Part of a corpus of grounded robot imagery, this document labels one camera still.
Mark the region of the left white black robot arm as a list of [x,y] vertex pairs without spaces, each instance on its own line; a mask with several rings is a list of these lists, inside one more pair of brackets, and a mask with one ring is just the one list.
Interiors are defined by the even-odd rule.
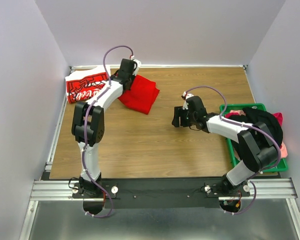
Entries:
[[114,100],[131,89],[141,64],[134,58],[122,59],[119,69],[95,96],[75,105],[71,133],[80,149],[82,170],[73,192],[91,198],[103,194],[98,148],[105,134],[105,112]]

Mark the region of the plain red t shirt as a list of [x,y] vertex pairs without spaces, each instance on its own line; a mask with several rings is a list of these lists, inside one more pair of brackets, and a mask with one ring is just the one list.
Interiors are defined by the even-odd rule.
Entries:
[[127,108],[148,115],[159,92],[154,81],[137,75],[130,90],[125,91],[118,99]]

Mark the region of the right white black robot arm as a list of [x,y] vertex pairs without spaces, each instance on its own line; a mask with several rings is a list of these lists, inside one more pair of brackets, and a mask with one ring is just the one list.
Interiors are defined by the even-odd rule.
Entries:
[[208,189],[231,196],[239,186],[281,158],[280,146],[263,122],[245,123],[208,113],[202,99],[196,95],[184,96],[182,106],[175,106],[171,124],[175,128],[195,127],[199,131],[218,134],[238,144],[241,161]]

